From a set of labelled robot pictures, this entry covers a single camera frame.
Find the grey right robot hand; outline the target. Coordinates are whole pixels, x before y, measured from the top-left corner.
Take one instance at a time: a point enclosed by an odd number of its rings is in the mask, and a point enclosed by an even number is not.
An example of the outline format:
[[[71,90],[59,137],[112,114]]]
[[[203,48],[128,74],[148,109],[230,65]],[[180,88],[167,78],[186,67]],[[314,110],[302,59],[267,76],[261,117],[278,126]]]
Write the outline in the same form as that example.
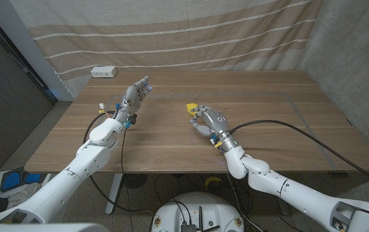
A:
[[[237,148],[239,144],[229,132],[227,119],[221,112],[195,103],[187,104],[187,112],[193,116],[191,125],[202,135],[209,137],[212,145],[222,153]]]

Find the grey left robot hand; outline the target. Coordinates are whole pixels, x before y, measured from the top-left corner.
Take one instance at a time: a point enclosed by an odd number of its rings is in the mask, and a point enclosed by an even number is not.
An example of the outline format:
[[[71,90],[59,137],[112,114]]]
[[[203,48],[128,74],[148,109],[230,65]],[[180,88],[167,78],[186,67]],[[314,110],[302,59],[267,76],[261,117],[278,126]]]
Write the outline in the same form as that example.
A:
[[[152,90],[148,84],[149,77],[145,76],[141,80],[129,86],[120,104],[117,104],[117,112],[113,117],[123,126],[130,127],[136,121],[136,112],[140,109],[142,101]]]

